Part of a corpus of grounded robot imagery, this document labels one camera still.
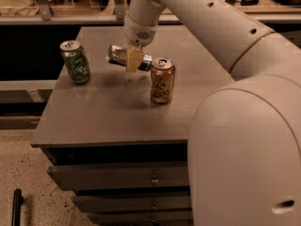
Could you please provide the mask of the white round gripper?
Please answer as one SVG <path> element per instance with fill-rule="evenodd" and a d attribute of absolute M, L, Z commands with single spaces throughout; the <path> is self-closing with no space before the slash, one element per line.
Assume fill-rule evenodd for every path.
<path fill-rule="evenodd" d="M 145 52 L 139 46 L 148 46 L 157 31 L 158 21 L 134 17 L 128 14 L 124 21 L 125 41 L 133 45 L 127 49 L 126 71 L 135 73 L 141 65 Z"/>

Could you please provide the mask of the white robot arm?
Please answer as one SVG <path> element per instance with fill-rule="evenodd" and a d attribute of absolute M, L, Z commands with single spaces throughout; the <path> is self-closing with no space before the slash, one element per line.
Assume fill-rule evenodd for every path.
<path fill-rule="evenodd" d="M 189 132 L 195 226 L 301 226 L 300 50 L 222 0 L 132 0 L 133 52 L 150 44 L 169 8 L 231 75 L 209 95 Z"/>

